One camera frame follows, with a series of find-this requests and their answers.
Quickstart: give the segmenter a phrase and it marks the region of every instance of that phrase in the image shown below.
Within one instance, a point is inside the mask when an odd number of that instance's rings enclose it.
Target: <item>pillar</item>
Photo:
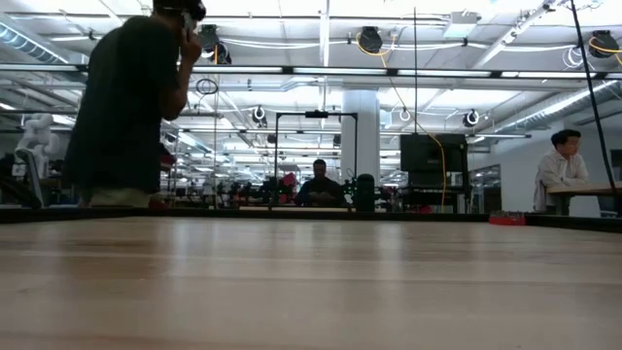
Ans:
[[[355,149],[355,120],[341,118],[341,179],[352,177],[354,173],[355,153],[357,175],[370,174],[376,185],[380,180],[380,103],[376,90],[344,90],[342,113],[359,114],[359,141]]]

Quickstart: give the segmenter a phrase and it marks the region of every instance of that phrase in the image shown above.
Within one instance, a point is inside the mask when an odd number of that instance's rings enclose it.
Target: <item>person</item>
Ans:
[[[341,186],[327,177],[327,163],[322,159],[313,162],[314,178],[302,185],[294,203],[297,205],[340,206],[345,199]]]
[[[536,212],[554,215],[558,203],[547,194],[547,189],[560,186],[577,186],[588,183],[589,175],[583,157],[578,153],[581,133],[562,130],[551,137],[553,149],[537,166],[534,209]],[[569,208],[562,208],[567,215]]]
[[[186,105],[202,51],[192,30],[205,17],[203,4],[178,4],[154,0],[150,17],[128,19],[91,54],[64,169],[85,206],[147,207],[158,191],[160,124]]]

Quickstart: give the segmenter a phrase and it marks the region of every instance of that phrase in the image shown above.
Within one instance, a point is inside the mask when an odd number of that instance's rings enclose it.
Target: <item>table surface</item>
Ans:
[[[0,226],[0,349],[620,349],[622,235],[127,218]]]
[[[622,192],[622,181],[615,183],[615,188],[620,189]],[[549,194],[564,194],[564,193],[593,193],[593,194],[607,194],[611,193],[611,186],[609,184],[587,184],[580,186],[560,186],[554,187],[548,190]]]

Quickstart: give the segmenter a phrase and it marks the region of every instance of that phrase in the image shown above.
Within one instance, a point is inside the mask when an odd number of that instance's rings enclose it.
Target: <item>black shirt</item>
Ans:
[[[171,29],[133,17],[93,50],[63,175],[83,188],[159,188],[162,90],[179,88]]]
[[[335,200],[328,203],[314,203],[309,196],[310,193],[328,193],[333,198],[335,198]],[[295,203],[298,205],[319,204],[325,206],[340,206],[345,203],[345,198],[343,197],[343,191],[341,190],[341,186],[339,186],[339,184],[332,181],[331,179],[312,179],[302,185],[300,192],[298,192],[295,197]]]

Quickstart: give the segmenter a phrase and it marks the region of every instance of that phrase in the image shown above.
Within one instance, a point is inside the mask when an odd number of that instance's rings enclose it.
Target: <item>speaker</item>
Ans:
[[[362,174],[357,179],[355,207],[357,213],[373,213],[376,202],[375,181],[373,176]]]

